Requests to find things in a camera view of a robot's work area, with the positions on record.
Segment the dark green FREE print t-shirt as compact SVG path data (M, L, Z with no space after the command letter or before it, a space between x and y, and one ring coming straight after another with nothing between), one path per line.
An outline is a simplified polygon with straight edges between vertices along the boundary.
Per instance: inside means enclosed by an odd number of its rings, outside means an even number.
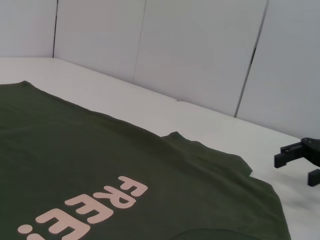
M0 240L291 240L239 156L0 85Z

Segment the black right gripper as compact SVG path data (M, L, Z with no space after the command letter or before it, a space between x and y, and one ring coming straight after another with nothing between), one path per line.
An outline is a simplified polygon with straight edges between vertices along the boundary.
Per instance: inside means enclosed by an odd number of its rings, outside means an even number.
M320 167L320 139L302 138L301 142L280 148L280 153L274 156L274 167L281 168L287 163L304 157L312 164ZM320 169L308 173L307 185L320 185Z

